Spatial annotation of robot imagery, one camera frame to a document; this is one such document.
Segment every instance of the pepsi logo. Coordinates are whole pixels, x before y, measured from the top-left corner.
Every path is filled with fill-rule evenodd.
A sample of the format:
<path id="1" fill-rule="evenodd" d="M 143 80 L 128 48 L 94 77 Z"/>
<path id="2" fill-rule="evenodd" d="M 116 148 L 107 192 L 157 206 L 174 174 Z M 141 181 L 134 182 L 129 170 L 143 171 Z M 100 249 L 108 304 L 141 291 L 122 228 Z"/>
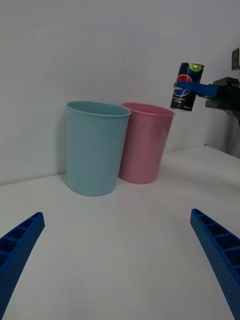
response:
<path id="1" fill-rule="evenodd" d="M 189 77 L 189 75 L 187 74 L 180 74 L 176 81 L 186 81 L 186 82 L 193 82 L 193 80 Z M 177 97 L 184 97 L 187 96 L 189 93 L 191 92 L 191 90 L 187 90 L 187 89 L 181 89 L 178 88 L 177 86 L 174 88 L 174 94 Z"/>

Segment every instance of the soda can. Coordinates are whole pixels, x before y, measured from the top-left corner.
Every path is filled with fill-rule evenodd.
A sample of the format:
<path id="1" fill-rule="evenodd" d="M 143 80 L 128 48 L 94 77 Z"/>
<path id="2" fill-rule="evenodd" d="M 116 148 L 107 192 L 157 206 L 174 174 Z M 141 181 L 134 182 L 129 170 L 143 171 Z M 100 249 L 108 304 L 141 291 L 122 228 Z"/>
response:
<path id="1" fill-rule="evenodd" d="M 191 62 L 182 62 L 176 81 L 199 83 L 204 71 L 204 65 Z M 191 112 L 193 109 L 196 94 L 187 89 L 174 87 L 171 100 L 171 109 L 180 109 Z"/>

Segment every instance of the table surface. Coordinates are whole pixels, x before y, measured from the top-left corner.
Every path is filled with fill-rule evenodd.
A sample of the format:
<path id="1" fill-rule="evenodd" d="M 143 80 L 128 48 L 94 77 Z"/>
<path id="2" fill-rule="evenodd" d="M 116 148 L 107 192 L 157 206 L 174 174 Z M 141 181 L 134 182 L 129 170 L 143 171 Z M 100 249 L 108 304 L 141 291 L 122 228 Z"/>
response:
<path id="1" fill-rule="evenodd" d="M 168 152 L 157 181 L 111 194 L 63 176 L 0 187 L 0 235 L 43 212 L 4 320 L 233 320 L 190 225 L 198 208 L 240 237 L 240 160 L 207 146 Z"/>

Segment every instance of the plastic cup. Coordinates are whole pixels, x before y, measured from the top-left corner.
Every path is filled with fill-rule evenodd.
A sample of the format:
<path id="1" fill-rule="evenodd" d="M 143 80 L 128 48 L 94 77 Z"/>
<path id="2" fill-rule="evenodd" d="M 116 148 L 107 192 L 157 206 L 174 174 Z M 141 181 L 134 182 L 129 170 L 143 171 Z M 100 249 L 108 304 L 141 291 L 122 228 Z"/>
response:
<path id="1" fill-rule="evenodd" d="M 124 103 L 131 110 L 119 177 L 133 184 L 156 180 L 175 113 L 150 104 Z"/>
<path id="2" fill-rule="evenodd" d="M 131 112 L 90 101 L 67 104 L 66 183 L 86 196 L 112 192 L 119 175 Z"/>

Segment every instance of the pepsi can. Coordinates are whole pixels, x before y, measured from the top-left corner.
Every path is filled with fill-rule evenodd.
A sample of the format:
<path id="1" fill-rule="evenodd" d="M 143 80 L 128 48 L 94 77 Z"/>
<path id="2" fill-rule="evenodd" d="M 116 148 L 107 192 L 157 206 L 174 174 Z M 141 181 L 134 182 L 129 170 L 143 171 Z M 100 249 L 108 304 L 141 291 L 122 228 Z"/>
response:
<path id="1" fill-rule="evenodd" d="M 204 71 L 204 65 L 198 63 L 181 63 L 176 81 L 197 82 L 199 83 Z M 174 87 L 171 100 L 171 109 L 192 111 L 196 94 L 187 89 Z"/>

